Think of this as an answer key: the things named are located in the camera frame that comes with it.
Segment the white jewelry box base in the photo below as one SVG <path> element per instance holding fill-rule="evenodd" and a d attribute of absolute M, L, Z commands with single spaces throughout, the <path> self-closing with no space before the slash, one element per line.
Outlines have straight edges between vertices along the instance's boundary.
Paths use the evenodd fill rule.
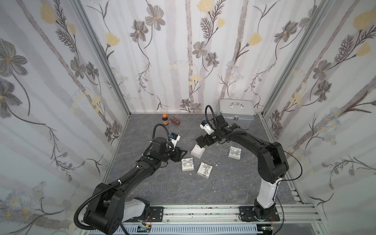
<path fill-rule="evenodd" d="M 195 145 L 191 151 L 191 155 L 200 159 L 204 152 L 205 148 L 201 148 L 200 146 Z"/>

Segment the white jewelry box lid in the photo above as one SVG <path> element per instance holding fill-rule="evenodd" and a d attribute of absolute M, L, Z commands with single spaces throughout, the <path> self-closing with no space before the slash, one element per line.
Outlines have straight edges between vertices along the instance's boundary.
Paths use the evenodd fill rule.
<path fill-rule="evenodd" d="M 240 148 L 231 146 L 229 148 L 229 150 L 230 151 L 229 151 L 228 157 L 236 159 L 236 160 L 240 160 L 240 158 L 241 158 L 241 149 Z"/>

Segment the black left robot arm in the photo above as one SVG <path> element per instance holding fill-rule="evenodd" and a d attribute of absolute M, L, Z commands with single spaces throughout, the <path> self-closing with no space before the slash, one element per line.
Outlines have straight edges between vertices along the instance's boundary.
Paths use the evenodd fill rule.
<path fill-rule="evenodd" d="M 153 175 L 169 161 L 180 162 L 187 154 L 172 142 L 168 129 L 163 124 L 153 128 L 152 139 L 136 166 L 118 180 L 109 184 L 100 183 L 93 195 L 76 210 L 73 222 L 82 230 L 99 230 L 112 235 L 123 226 L 125 199 L 143 180 Z"/>

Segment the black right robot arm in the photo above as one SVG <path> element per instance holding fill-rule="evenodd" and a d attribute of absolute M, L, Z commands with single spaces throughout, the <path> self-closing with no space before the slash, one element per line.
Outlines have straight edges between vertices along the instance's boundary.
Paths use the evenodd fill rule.
<path fill-rule="evenodd" d="M 261 185 L 251 212 L 251 220 L 266 220 L 276 210 L 276 194 L 279 184 L 289 170 L 289 164 L 282 145 L 263 141 L 242 129 L 236 123 L 228 124 L 222 115 L 216 116 L 210 105 L 205 107 L 205 120 L 200 127 L 207 134 L 196 139 L 200 148 L 211 146 L 222 140 L 235 142 L 252 152 L 258 159 L 258 174 Z"/>

